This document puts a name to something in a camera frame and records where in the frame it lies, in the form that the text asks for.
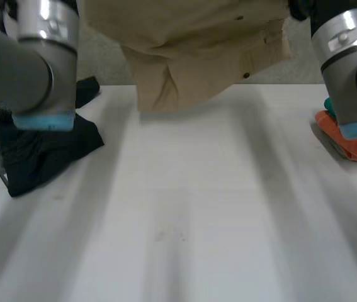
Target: orange towel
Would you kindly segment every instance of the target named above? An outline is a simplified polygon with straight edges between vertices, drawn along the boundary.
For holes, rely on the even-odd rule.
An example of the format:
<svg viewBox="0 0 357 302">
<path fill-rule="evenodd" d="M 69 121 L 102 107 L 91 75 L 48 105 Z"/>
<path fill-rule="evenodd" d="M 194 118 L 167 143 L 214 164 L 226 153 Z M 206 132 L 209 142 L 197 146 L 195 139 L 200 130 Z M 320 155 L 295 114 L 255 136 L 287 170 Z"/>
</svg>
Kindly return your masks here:
<svg viewBox="0 0 357 302">
<path fill-rule="evenodd" d="M 343 150 L 350 160 L 357 161 L 357 140 L 346 140 L 337 126 L 336 120 L 331 118 L 328 111 L 320 111 L 315 115 L 318 127 L 329 135 Z"/>
</svg>

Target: beige shirt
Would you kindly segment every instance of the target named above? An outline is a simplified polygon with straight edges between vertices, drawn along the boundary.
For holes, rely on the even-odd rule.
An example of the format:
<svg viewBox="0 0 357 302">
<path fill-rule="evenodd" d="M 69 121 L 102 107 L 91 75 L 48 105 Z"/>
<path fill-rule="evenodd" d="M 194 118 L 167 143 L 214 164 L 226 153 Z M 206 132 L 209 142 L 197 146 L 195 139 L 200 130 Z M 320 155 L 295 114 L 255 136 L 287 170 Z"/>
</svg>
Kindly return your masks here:
<svg viewBox="0 0 357 302">
<path fill-rule="evenodd" d="M 189 108 L 287 59 L 288 14 L 288 0 L 86 1 L 88 25 L 121 45 L 141 111 Z"/>
</svg>

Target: white tabletop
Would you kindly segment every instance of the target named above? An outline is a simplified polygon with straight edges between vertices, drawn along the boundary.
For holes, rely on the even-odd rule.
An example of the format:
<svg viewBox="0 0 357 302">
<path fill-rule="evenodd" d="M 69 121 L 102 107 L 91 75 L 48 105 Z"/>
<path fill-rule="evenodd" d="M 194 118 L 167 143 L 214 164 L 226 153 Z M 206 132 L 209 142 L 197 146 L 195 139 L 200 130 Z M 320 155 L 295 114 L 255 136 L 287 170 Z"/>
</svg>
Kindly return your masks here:
<svg viewBox="0 0 357 302">
<path fill-rule="evenodd" d="M 324 86 L 170 115 L 102 91 L 80 113 L 105 147 L 19 199 L 0 181 L 0 302 L 357 302 L 357 163 L 317 138 Z"/>
</svg>

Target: cable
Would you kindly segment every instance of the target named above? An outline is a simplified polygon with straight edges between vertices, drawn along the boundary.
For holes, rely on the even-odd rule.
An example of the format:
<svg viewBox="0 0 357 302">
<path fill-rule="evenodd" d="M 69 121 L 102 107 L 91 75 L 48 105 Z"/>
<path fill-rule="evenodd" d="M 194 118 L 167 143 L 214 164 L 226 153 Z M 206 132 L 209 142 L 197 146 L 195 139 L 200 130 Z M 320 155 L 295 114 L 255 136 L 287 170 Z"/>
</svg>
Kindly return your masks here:
<svg viewBox="0 0 357 302">
<path fill-rule="evenodd" d="M 0 31 L 4 33 L 5 35 L 8 35 L 6 32 L 6 27 L 4 25 L 4 15 L 3 12 L 6 7 L 6 0 L 0 0 Z"/>
</svg>

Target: black cloth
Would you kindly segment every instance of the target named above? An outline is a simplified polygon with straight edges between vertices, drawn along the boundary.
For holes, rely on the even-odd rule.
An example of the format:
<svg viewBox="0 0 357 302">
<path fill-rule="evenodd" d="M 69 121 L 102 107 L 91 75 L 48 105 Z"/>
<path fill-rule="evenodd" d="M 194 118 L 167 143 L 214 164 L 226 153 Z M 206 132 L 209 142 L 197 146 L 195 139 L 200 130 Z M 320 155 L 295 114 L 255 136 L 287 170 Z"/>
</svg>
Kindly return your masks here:
<svg viewBox="0 0 357 302">
<path fill-rule="evenodd" d="M 96 83 L 90 78 L 78 84 L 77 108 L 98 94 Z M 11 112 L 0 110 L 0 177 L 12 197 L 48 183 L 70 163 L 103 145 L 97 126 L 79 115 L 71 132 L 21 131 Z"/>
</svg>

